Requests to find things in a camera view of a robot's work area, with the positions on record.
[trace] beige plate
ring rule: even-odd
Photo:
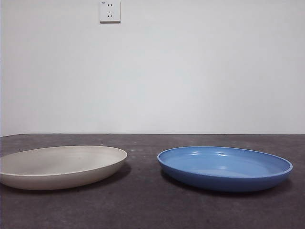
[[[28,190],[87,185],[118,171],[127,153],[105,146],[61,146],[0,158],[0,182]]]

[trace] plate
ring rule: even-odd
[[[27,190],[87,185],[118,171],[127,153],[105,146],[34,149],[0,158],[0,182]]]
[[[191,146],[158,155],[164,172],[185,184],[217,191],[250,192],[288,178],[292,164],[278,156],[247,149]]]

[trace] outlet cover plate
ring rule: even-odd
[[[100,23],[121,22],[121,0],[100,2]]]

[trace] plate rim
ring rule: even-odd
[[[93,168],[93,169],[86,169],[86,170],[80,170],[80,171],[76,171],[76,172],[69,172],[69,173],[58,173],[58,174],[13,174],[13,173],[5,173],[5,172],[2,172],[0,170],[0,176],[1,175],[5,175],[5,176],[14,176],[14,177],[50,177],[50,176],[60,176],[60,175],[70,175],[70,174],[77,174],[77,173],[83,173],[83,172],[90,172],[90,171],[94,171],[94,170],[97,170],[97,169],[101,169],[101,168],[105,168],[105,167],[109,167],[109,166],[113,166],[113,165],[116,165],[122,161],[124,161],[126,158],[127,158],[127,152],[125,150],[122,150],[122,149],[119,149],[119,148],[115,148],[115,147],[111,147],[111,146],[91,146],[91,145],[81,145],[81,146],[54,146],[54,147],[45,147],[45,148],[37,148],[37,149],[30,149],[30,150],[24,150],[24,151],[20,151],[20,152],[16,152],[16,153],[12,153],[12,154],[9,154],[9,155],[6,155],[6,156],[10,156],[10,155],[13,155],[13,154],[19,154],[19,153],[24,153],[24,152],[28,152],[28,151],[32,151],[32,150],[41,150],[41,149],[50,149],[50,148],[64,148],[64,147],[102,147],[102,148],[112,148],[112,149],[118,149],[122,152],[125,153],[125,156],[123,159],[121,159],[120,161],[116,162],[116,163],[113,163],[113,164],[110,164],[110,165],[106,165],[106,166],[101,166],[101,167],[98,167],[98,168]]]
[[[245,150],[245,151],[250,151],[250,152],[255,152],[255,153],[259,153],[259,154],[264,154],[264,155],[269,155],[269,156],[273,156],[273,157],[277,157],[283,161],[285,161],[286,163],[288,163],[289,165],[289,168],[283,172],[280,172],[280,173],[274,173],[274,174],[271,174],[271,175],[266,175],[266,176],[250,176],[250,177],[243,177],[243,176],[220,176],[220,175],[212,175],[212,174],[205,174],[205,173],[198,173],[198,172],[191,172],[191,171],[188,171],[188,170],[184,170],[184,169],[178,169],[178,168],[174,168],[172,166],[169,166],[167,165],[166,163],[164,163],[161,159],[160,159],[160,155],[167,152],[167,151],[170,151],[170,150],[173,150],[173,149],[181,149],[181,148],[225,148],[225,149],[239,149],[239,150]],[[166,149],[162,152],[160,152],[157,156],[157,159],[159,161],[160,164],[164,165],[164,166],[167,166],[171,169],[174,169],[174,170],[178,170],[178,171],[182,171],[182,172],[185,172],[185,173],[190,173],[190,174],[196,174],[196,175],[201,175],[201,176],[209,176],[209,177],[219,177],[219,178],[234,178],[234,179],[255,179],[255,178],[268,178],[268,177],[276,177],[276,176],[280,176],[280,175],[284,175],[284,174],[287,174],[289,172],[292,171],[293,169],[293,165],[290,161],[280,157],[280,156],[276,156],[276,155],[273,155],[273,154],[269,154],[269,153],[264,153],[264,152],[261,152],[261,151],[256,151],[256,150],[251,150],[251,149],[242,149],[242,148],[234,148],[234,147],[224,147],[224,146],[183,146],[183,147],[176,147],[176,148],[171,148],[171,149]]]

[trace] table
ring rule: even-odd
[[[305,135],[25,134],[1,138],[1,156],[52,146],[112,146],[128,158],[100,182],[64,190],[1,185],[2,229],[301,229]],[[227,146],[284,157],[290,178],[269,190],[224,193],[181,184],[156,156],[179,146]]]

